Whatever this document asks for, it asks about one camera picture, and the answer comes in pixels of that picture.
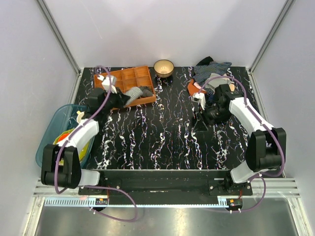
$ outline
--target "table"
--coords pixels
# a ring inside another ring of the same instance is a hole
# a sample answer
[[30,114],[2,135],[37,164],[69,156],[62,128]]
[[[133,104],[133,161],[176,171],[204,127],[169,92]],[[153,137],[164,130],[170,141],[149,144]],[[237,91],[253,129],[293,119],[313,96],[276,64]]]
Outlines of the table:
[[[95,137],[86,168],[210,170],[238,166],[249,137],[234,116],[226,125],[193,131],[193,106],[187,92],[192,72],[192,67],[175,67],[173,76],[163,79],[150,67],[157,101],[112,111]],[[231,67],[230,74],[244,85],[258,110],[246,68]],[[85,104],[93,87],[94,68],[85,68],[75,103]]]

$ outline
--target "striped cloth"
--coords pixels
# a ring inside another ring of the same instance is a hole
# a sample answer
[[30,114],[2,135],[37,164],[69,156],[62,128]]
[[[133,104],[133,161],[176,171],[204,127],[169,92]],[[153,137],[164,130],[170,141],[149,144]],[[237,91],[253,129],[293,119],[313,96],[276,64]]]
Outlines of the striped cloth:
[[[205,84],[206,80],[210,78],[212,73],[224,75],[231,65],[232,63],[230,62],[217,63],[215,61],[210,62],[209,65],[197,65],[193,68],[195,72],[193,79],[202,87]],[[213,90],[210,88],[204,89],[209,94],[214,93]]]
[[143,94],[143,91],[138,87],[132,87],[130,90],[125,92],[125,95],[128,95],[130,99],[127,101],[125,106],[128,106],[131,102],[138,99]]

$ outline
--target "teal plastic bin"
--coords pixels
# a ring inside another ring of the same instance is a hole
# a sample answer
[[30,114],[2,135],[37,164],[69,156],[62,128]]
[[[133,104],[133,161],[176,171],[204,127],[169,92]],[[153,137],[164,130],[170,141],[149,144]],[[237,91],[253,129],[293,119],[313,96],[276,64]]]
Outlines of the teal plastic bin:
[[[86,110],[87,110],[86,106],[68,104],[60,107],[55,112],[36,152],[36,163],[39,165],[39,167],[41,167],[42,165],[44,147],[47,144],[53,144],[55,139],[63,132],[75,128],[78,125],[76,121],[77,111],[84,112]],[[90,139],[87,152],[80,162],[81,167],[83,167],[88,160],[93,142],[94,137]]]

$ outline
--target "small bowl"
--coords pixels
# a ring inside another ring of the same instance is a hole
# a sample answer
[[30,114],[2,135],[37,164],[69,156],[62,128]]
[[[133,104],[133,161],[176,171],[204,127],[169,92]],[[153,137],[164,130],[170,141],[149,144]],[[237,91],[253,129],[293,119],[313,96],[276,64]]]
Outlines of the small bowl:
[[169,60],[158,60],[154,63],[154,71],[161,78],[167,78],[173,74],[174,64]]

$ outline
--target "gray floor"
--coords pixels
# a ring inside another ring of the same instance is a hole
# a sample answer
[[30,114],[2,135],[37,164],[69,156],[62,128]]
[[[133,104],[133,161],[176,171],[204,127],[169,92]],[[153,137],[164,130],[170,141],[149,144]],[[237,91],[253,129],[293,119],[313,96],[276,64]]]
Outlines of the gray floor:
[[[254,204],[245,199],[244,208]],[[106,213],[132,218],[131,208]],[[241,214],[193,208],[140,208],[140,219],[123,223],[93,215],[86,208],[44,207],[37,236],[297,236],[284,199],[265,199],[257,209]]]

